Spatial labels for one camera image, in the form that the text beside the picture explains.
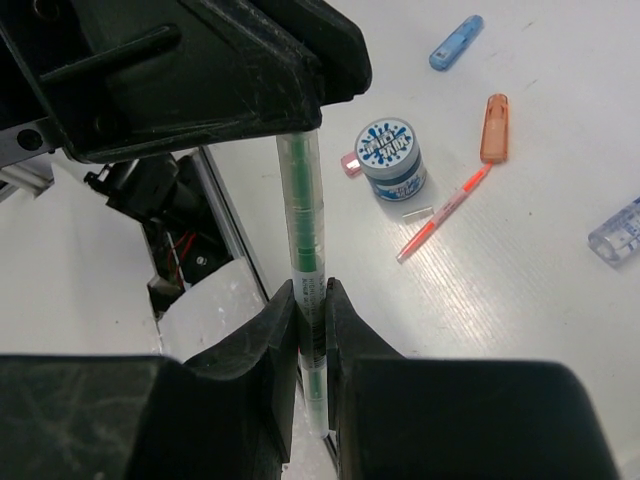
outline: jar lid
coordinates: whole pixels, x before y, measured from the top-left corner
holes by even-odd
[[[360,132],[355,153],[366,175],[389,180],[415,164],[420,147],[411,125],[398,118],[382,118]]]

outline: orange pen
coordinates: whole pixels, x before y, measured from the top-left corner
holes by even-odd
[[[482,167],[473,177],[471,177],[464,186],[458,190],[453,197],[449,199],[447,203],[442,207],[429,222],[422,227],[418,233],[416,233],[409,243],[400,251],[396,256],[398,263],[403,263],[409,258],[420,246],[426,242],[427,238],[431,236],[433,232],[444,222],[458,206],[465,201],[465,199],[471,194],[473,189],[478,186],[480,181],[487,176],[493,163],[488,163]]]
[[[480,159],[484,163],[503,163],[509,151],[509,100],[496,93],[489,97],[484,116]]]

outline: red pen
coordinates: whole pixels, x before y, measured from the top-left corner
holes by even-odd
[[[403,263],[409,258],[420,246],[431,236],[433,232],[444,222],[458,206],[471,194],[473,189],[478,186],[484,177],[487,176],[489,170],[493,166],[488,163],[482,167],[473,177],[471,177],[464,186],[458,190],[453,197],[449,199],[438,212],[431,217],[431,220],[416,233],[409,243],[396,256],[398,263]]]

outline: orange pen cap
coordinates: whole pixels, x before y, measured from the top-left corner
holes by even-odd
[[[489,97],[484,116],[480,159],[484,163],[502,163],[509,151],[509,100],[496,93]]]

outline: jar label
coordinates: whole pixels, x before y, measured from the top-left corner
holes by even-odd
[[[424,185],[427,178],[427,171],[425,170],[422,162],[416,170],[416,172],[404,182],[398,185],[380,185],[376,183],[375,179],[369,178],[373,191],[376,195],[386,200],[405,200],[415,195],[420,188]]]
[[[303,317],[298,322],[298,339],[304,367],[319,368],[324,365],[326,355],[324,269],[316,272],[293,269],[292,276],[294,297]]]
[[[356,153],[360,163],[382,169],[401,163],[414,145],[411,127],[401,120],[388,118],[371,124],[360,134]]]

